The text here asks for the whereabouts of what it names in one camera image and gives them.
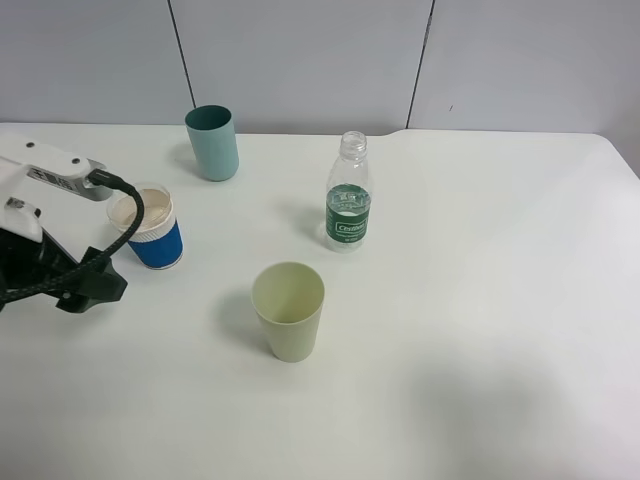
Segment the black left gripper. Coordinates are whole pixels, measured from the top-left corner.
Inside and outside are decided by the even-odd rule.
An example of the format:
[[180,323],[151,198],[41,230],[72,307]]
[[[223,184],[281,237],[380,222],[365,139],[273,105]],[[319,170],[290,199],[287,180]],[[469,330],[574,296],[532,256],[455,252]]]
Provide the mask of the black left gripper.
[[89,247],[76,260],[48,232],[40,242],[1,232],[2,306],[44,294],[57,300],[58,309],[79,314],[119,301],[127,286],[101,250]]

